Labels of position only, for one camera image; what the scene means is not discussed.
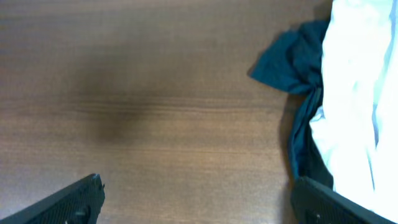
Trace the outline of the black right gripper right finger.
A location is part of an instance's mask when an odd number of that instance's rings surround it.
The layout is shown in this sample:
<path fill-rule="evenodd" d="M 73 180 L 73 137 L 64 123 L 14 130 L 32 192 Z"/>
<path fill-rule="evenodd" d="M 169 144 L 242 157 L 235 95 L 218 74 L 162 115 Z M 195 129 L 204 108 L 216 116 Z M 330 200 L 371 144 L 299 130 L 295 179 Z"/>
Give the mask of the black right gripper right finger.
<path fill-rule="evenodd" d="M 394 224 L 308 177 L 295 181 L 290 202 L 303 224 Z"/>

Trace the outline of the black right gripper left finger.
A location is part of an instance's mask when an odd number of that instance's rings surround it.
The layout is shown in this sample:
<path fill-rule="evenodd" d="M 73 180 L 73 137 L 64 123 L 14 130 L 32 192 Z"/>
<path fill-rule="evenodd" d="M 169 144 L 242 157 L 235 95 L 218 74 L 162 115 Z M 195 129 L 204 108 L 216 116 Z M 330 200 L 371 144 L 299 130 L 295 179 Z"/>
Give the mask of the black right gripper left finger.
<path fill-rule="evenodd" d="M 1 224 L 96 224 L 104 204 L 104 184 L 90 174 L 1 220 Z"/>

